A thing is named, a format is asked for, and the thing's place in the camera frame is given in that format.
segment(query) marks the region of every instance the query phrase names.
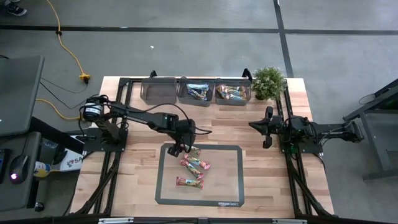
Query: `computer mouse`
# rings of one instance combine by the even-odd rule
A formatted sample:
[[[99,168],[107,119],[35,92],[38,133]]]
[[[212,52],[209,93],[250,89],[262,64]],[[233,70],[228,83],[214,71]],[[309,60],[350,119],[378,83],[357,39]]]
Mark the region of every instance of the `computer mouse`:
[[[9,166],[9,177],[10,181],[13,184],[21,184],[26,180],[27,177],[27,164],[28,164],[28,156],[19,155],[15,157]]]

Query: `yellow extension cord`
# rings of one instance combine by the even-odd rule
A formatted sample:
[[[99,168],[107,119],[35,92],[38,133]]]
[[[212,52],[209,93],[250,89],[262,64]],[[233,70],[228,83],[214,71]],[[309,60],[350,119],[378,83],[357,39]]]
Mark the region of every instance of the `yellow extension cord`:
[[[83,80],[86,84],[88,84],[88,80],[90,79],[90,75],[86,74],[86,73],[83,71],[83,68],[81,67],[80,62],[79,62],[79,60],[77,59],[77,57],[76,57],[66,46],[64,46],[64,44],[62,43],[62,40],[61,40],[61,22],[60,22],[60,18],[58,17],[58,14],[57,14],[57,12],[55,11],[54,7],[52,6],[51,2],[50,2],[49,0],[46,0],[46,1],[47,1],[48,4],[51,6],[51,8],[52,8],[52,10],[53,10],[53,12],[54,12],[54,14],[55,14],[55,17],[57,18],[57,22],[58,22],[58,32],[57,32],[57,36],[58,36],[58,40],[60,41],[60,45],[62,46],[63,49],[65,49],[65,50],[76,60],[77,64],[79,65],[80,72],[81,72],[79,78],[80,78],[81,80]]]
[[[66,117],[66,116],[62,115],[62,114],[57,110],[57,108],[54,106],[54,104],[52,104],[51,102],[49,102],[49,101],[47,101],[47,100],[45,100],[45,99],[36,99],[36,101],[40,101],[40,102],[44,102],[44,103],[49,104],[49,105],[55,110],[55,112],[56,112],[61,118],[65,119],[65,120],[73,121],[73,120],[79,120],[79,119],[80,119],[80,117],[69,118],[69,117]]]

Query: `green plant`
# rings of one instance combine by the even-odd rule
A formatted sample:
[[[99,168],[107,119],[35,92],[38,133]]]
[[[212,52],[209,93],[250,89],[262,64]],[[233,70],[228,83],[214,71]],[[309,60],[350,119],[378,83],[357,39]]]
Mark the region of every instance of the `green plant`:
[[[252,89],[256,92],[256,98],[259,100],[276,100],[285,90],[285,79],[282,71],[275,67],[266,67],[258,69],[253,74],[256,79],[253,80]]]

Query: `butcher block tabletop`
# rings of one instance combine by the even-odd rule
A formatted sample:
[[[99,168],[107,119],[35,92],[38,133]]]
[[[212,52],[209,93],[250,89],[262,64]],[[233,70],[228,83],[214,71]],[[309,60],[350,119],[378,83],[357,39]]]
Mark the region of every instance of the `butcher block tabletop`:
[[[120,78],[104,77],[101,94],[116,99]],[[307,92],[302,78],[287,78],[293,114],[312,120]],[[130,106],[144,110],[152,107],[140,98],[141,83],[134,83]],[[122,102],[126,97],[123,91]],[[285,99],[281,98],[285,117]],[[213,218],[292,218],[294,211],[290,196],[285,156],[280,152],[277,136],[269,149],[262,148],[264,136],[248,126],[250,121],[264,118],[267,106],[274,107],[273,100],[259,101],[254,97],[246,106],[222,106],[213,102],[209,107],[185,105],[178,102],[196,126],[212,130],[211,134],[197,136],[195,144],[234,145],[242,149],[244,204],[241,207],[207,207],[191,205],[159,205],[155,200],[158,178],[160,148],[173,143],[166,134],[160,134],[146,125],[128,121],[129,134],[126,150],[121,155],[118,179],[113,199],[113,217],[213,217]],[[174,106],[160,106],[151,113],[174,113],[183,119],[183,114]],[[98,186],[103,165],[103,152],[94,152],[84,161],[76,185],[71,212],[79,210]],[[319,158],[302,154],[308,188],[330,213],[333,213],[325,171]],[[106,205],[108,188],[104,190],[101,211]],[[302,192],[298,185],[300,208],[304,210]]]

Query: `gray concrete floor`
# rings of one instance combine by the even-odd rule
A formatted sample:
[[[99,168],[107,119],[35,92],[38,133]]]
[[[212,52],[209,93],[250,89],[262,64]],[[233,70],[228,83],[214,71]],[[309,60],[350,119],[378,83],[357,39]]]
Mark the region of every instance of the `gray concrete floor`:
[[[277,28],[272,0],[52,0],[63,25],[183,28]],[[0,24],[55,25],[44,0],[22,0],[24,17],[0,12]],[[286,29],[394,30],[395,0],[280,0]],[[277,66],[285,70],[279,34],[178,32],[64,32],[64,44],[93,76],[87,90],[74,95],[48,85],[68,105],[97,93],[105,75],[240,76],[244,68]],[[314,121],[339,123],[359,107],[358,100],[398,78],[396,35],[287,35],[294,77],[305,79]],[[78,91],[74,60],[58,44],[53,31],[0,30],[0,54],[43,55],[42,76]],[[42,87],[39,98],[55,103],[67,116],[77,110],[57,102]],[[63,131],[77,123],[60,119],[42,103],[34,115]],[[397,222],[398,179],[363,182],[377,171],[375,152],[363,141],[331,140],[324,147],[326,175],[337,215]],[[0,213],[0,219],[61,215],[76,182],[76,173],[53,175],[40,195],[42,213]]]

